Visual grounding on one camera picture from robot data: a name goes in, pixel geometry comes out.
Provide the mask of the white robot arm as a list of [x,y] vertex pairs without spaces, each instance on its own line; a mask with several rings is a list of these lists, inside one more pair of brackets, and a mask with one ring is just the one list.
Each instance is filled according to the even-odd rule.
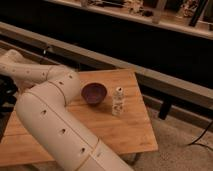
[[0,73],[29,81],[15,111],[23,126],[65,171],[133,171],[66,109],[80,90],[78,74],[63,65],[28,63],[16,50],[0,56]]

